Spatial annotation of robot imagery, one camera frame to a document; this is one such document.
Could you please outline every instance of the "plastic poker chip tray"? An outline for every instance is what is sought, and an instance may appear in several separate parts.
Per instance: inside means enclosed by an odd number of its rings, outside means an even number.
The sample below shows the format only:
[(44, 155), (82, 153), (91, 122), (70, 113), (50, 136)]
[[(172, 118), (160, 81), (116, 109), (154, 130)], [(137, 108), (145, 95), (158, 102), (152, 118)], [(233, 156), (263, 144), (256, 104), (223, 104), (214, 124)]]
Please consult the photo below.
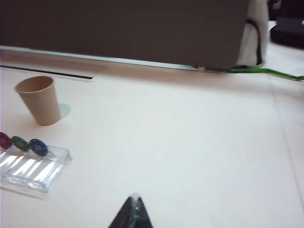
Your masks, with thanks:
[(67, 149), (47, 146), (48, 153), (41, 157), (32, 150), (24, 153), (12, 148), (1, 150), (1, 182), (31, 190), (48, 192), (62, 168), (71, 161)]

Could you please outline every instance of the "white table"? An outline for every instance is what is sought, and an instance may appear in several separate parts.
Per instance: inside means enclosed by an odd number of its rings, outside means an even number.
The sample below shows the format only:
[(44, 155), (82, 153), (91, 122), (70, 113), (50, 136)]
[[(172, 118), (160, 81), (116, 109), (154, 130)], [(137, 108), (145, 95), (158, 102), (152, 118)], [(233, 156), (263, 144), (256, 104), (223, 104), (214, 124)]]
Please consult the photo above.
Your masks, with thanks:
[[(53, 75), (71, 113), (48, 127), (13, 91), (39, 73), (1, 69), (1, 131), (74, 157), (44, 199), (1, 190), (1, 227), (105, 228), (134, 192), (155, 228), (304, 227), (304, 83), (73, 62), (95, 77)], [(303, 62), (268, 46), (266, 67), (300, 75)]]

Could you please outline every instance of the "beige paper cup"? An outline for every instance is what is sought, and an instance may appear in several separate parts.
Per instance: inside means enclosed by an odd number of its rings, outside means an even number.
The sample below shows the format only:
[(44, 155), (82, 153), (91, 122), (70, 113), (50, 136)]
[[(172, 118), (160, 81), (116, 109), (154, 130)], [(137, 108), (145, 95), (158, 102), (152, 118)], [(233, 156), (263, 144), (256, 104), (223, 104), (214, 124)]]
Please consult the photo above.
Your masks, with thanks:
[(47, 76), (25, 79), (15, 86), (37, 123), (48, 126), (60, 120), (54, 80)]

